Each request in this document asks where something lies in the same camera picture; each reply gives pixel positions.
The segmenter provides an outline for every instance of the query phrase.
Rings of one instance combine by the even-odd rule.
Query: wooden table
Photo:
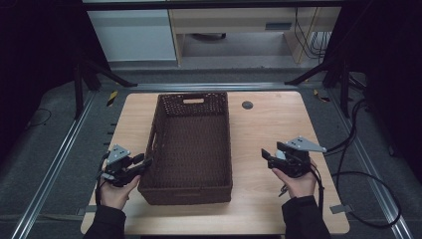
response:
[[[132,94],[126,99],[111,145],[129,149],[132,156],[146,150],[158,94]],[[134,189],[124,207],[125,234],[136,235],[237,235],[284,234],[283,183],[267,168],[261,148],[276,150],[276,141],[299,135],[317,143],[302,97],[296,92],[228,93],[233,165],[232,200],[228,203],[189,206],[151,206]],[[242,102],[253,103],[251,110]],[[322,177],[323,219],[331,234],[349,229],[344,213],[332,214],[340,204],[322,153],[311,152]],[[95,205],[94,195],[90,205]],[[94,219],[87,213],[81,230],[86,233]]]

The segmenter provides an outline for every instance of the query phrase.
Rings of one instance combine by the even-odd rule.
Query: metal bar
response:
[[[160,2],[109,2],[109,3],[59,3],[57,7],[83,8],[86,11],[159,10],[159,9],[219,9],[219,8],[294,8],[294,7],[343,7],[362,0],[215,0],[215,1],[160,1]]]
[[[279,91],[296,90],[297,86],[286,86],[284,83],[202,83],[202,84],[139,84],[128,90],[140,92],[234,92],[234,91]]]
[[[28,236],[32,226],[35,223],[35,220],[37,219],[37,216],[40,214],[41,208],[43,207],[54,182],[56,181],[57,176],[59,175],[60,170],[62,169],[63,164],[66,161],[69,151],[72,148],[72,145],[81,129],[81,126],[84,123],[85,118],[91,108],[95,95],[96,93],[93,92],[88,94],[84,111],[82,112],[80,118],[75,119],[72,123],[72,126],[69,129],[62,145],[60,146],[52,164],[50,165],[46,176],[41,182],[40,187],[35,193],[25,213],[19,220],[13,232],[12,239],[24,239]]]
[[[334,92],[331,89],[328,89],[328,94],[331,99],[337,99],[334,95]],[[351,119],[347,119],[340,108],[337,100],[333,101],[333,104],[341,118],[341,121],[347,131],[351,129]],[[381,175],[378,173],[378,170],[375,168],[374,164],[372,163],[372,159],[369,157],[368,153],[366,152],[363,143],[361,142],[359,136],[357,135],[355,140],[353,141],[354,149],[358,155],[358,159],[360,164],[362,165],[363,169],[366,170],[367,173],[379,178],[382,180]],[[394,203],[393,198],[391,197],[388,190],[376,183],[374,180],[369,180],[369,185],[372,188],[372,191],[378,200],[379,205],[381,206],[382,211],[384,212],[385,217],[389,222],[393,221],[397,216],[397,207]],[[398,222],[391,228],[396,238],[402,239],[413,239],[413,235],[410,232],[409,228],[407,227],[406,221],[403,217],[400,217]]]

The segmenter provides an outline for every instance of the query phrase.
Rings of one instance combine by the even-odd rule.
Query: wicker basket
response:
[[[138,190],[149,204],[230,201],[227,94],[159,95],[146,156],[153,163]]]

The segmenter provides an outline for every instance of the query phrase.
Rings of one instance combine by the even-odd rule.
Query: white panel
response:
[[[92,11],[88,14],[109,62],[176,60],[166,10]]]

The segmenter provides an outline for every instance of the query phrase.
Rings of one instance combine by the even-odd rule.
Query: wire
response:
[[[26,127],[26,129],[28,129],[28,128],[30,128],[30,127],[34,127],[34,126],[38,126],[38,125],[41,125],[41,124],[44,124],[44,123],[46,123],[49,119],[50,119],[50,117],[52,116],[52,112],[50,112],[49,110],[47,110],[47,109],[44,109],[44,108],[39,108],[39,109],[37,109],[36,110],[36,112],[38,112],[38,111],[44,111],[44,112],[47,112],[49,115],[47,116],[47,118],[46,119],[44,119],[42,122],[38,122],[38,123],[34,123],[34,124],[29,124],[27,127]]]
[[[401,205],[400,205],[399,200],[397,199],[397,197],[394,195],[393,191],[391,190],[391,188],[385,182],[381,181],[379,178],[377,178],[373,175],[370,175],[370,174],[365,173],[365,172],[360,172],[360,171],[343,171],[343,172],[334,173],[331,176],[336,176],[337,178],[339,178],[340,175],[346,175],[346,174],[368,176],[368,177],[374,179],[375,181],[381,183],[388,190],[388,192],[390,193],[390,195],[391,195],[391,197],[392,197],[392,199],[393,199],[393,201],[394,201],[394,203],[396,204],[396,207],[397,207],[396,218],[388,224],[379,225],[379,224],[370,223],[370,222],[367,222],[367,221],[363,220],[362,218],[356,216],[354,213],[349,212],[349,214],[352,217],[354,217],[356,220],[360,221],[361,223],[363,223],[367,226],[375,227],[375,228],[379,228],[379,229],[390,228],[391,226],[393,226],[394,224],[397,223],[397,221],[400,219],[401,213],[402,213]]]
[[[295,8],[295,36],[296,36],[296,39],[298,40],[298,42],[299,42],[299,44],[301,44],[301,46],[302,46],[302,49],[304,50],[304,52],[305,52],[305,54],[307,55],[307,57],[308,58],[310,58],[310,59],[317,59],[316,57],[311,57],[310,55],[308,55],[308,52],[307,52],[307,49],[305,48],[305,45],[302,43],[302,41],[299,39],[299,37],[298,37],[298,34],[297,34],[297,27],[299,26],[299,29],[301,30],[301,32],[302,32],[302,35],[304,36],[304,38],[305,38],[305,45],[307,45],[307,47],[308,47],[308,50],[310,49],[309,48],[309,46],[308,46],[308,44],[307,44],[307,37],[305,36],[305,34],[304,34],[304,31],[302,31],[302,27],[301,27],[301,25],[299,24],[299,21],[298,21],[298,8]]]
[[[351,140],[353,138],[355,138],[355,134],[356,134],[356,117],[357,117],[357,112],[361,109],[362,104],[366,101],[366,99],[362,99],[359,102],[356,103],[356,105],[354,105],[353,110],[352,110],[352,126],[350,129],[350,135],[348,136],[348,138],[346,138],[343,142],[339,143],[338,145],[329,148],[326,152],[332,152],[336,149],[341,148],[342,146],[345,145],[350,145]]]
[[[103,173],[103,164],[105,163],[106,158],[109,156],[109,151],[103,155],[102,160],[100,161],[99,170],[97,174],[97,186],[96,186],[96,205],[100,206],[102,204],[102,193],[101,189],[103,185],[105,184],[105,181],[101,183],[102,181],[102,173]]]
[[[304,43],[302,43],[302,41],[300,40],[300,38],[298,36],[298,32],[297,32],[298,28],[301,31],[302,37],[305,39]],[[305,36],[304,30],[302,29],[301,24],[299,23],[299,20],[298,20],[298,8],[295,8],[295,36],[296,36],[296,39],[298,40],[299,44],[302,46],[302,49],[304,50],[304,52],[305,52],[305,54],[307,55],[308,58],[318,59],[318,62],[319,62],[320,59],[324,57],[325,50],[326,50],[327,43],[328,43],[328,40],[326,38],[327,35],[328,35],[328,32],[322,33],[321,43],[320,43],[319,48],[318,48],[318,47],[315,47],[315,44],[317,44],[318,32],[314,33],[313,39],[312,39],[312,42],[311,42],[311,46],[309,46],[308,45],[308,37]]]
[[[396,216],[396,218],[392,221],[392,222],[390,222],[390,223],[388,223],[388,224],[383,224],[383,225],[379,225],[379,224],[374,224],[374,223],[370,223],[370,222],[367,222],[367,221],[365,221],[365,220],[363,220],[362,218],[360,218],[360,217],[358,217],[358,216],[356,216],[354,213],[352,213],[352,212],[349,212],[349,214],[352,216],[352,217],[354,217],[356,220],[358,220],[358,221],[360,221],[361,223],[363,223],[363,224],[365,224],[365,225],[367,225],[367,226],[370,226],[370,227],[374,227],[374,228],[378,228],[378,229],[384,229],[384,228],[390,228],[391,226],[393,226],[394,224],[396,224],[397,223],[397,221],[400,219],[400,217],[401,217],[401,205],[400,205],[400,203],[399,203],[399,201],[398,201],[398,199],[395,197],[395,195],[394,195],[394,193],[392,192],[392,190],[391,190],[391,188],[390,187],[388,187],[388,185],[386,185],[383,181],[381,181],[379,178],[377,178],[377,177],[375,177],[375,176],[373,176],[373,175],[370,175],[370,174],[368,174],[368,173],[365,173],[365,172],[359,172],[359,171],[341,171],[341,167],[342,167],[342,164],[343,164],[343,162],[344,162],[344,156],[345,156],[345,153],[346,153],[346,151],[347,151],[347,149],[348,149],[348,147],[351,145],[351,143],[353,142],[353,140],[356,138],[356,134],[357,134],[357,129],[356,129],[356,118],[357,118],[357,113],[359,112],[359,110],[361,109],[361,108],[363,108],[365,105],[364,105],[364,103],[365,103],[365,99],[363,99],[363,100],[360,100],[359,102],[357,102],[355,105],[354,105],[354,107],[353,107],[353,110],[352,110],[352,127],[351,127],[351,130],[350,130],[350,135],[349,135],[349,137],[345,140],[345,141],[343,141],[343,142],[341,142],[340,144],[338,144],[337,146],[335,146],[335,147],[333,147],[333,148],[331,148],[331,149],[329,149],[329,151],[333,151],[333,150],[336,150],[336,149],[338,149],[338,148],[340,148],[340,147],[342,147],[343,146],[343,150],[341,150],[341,152],[342,152],[342,154],[341,154],[341,157],[340,157],[340,161],[339,161],[339,164],[338,164],[338,169],[337,169],[337,173],[333,173],[331,176],[335,176],[336,177],[336,179],[335,179],[335,187],[337,188],[337,191],[338,191],[338,197],[339,197],[339,199],[340,199],[340,201],[341,201],[341,203],[342,203],[342,198],[341,198],[341,195],[340,195],[340,193],[339,193],[339,179],[340,179],[340,176],[341,175],[345,175],[345,174],[354,174],[354,175],[364,175],[364,176],[368,176],[368,177],[370,177],[370,178],[372,178],[372,179],[374,179],[374,180],[376,180],[377,182],[379,182],[379,183],[381,183],[387,190],[388,190],[388,192],[390,193],[390,195],[391,195],[391,197],[393,198],[393,200],[394,200],[394,202],[395,202],[395,204],[396,204],[396,206],[397,206],[397,216]]]
[[[311,167],[314,170],[311,170],[311,173],[313,174],[313,176],[316,178],[316,182],[317,182],[317,186],[318,186],[318,201],[317,201],[317,207],[320,211],[320,213],[322,214],[322,210],[323,210],[323,186],[322,186],[322,179],[320,177],[320,173],[317,170],[317,168],[311,164]]]

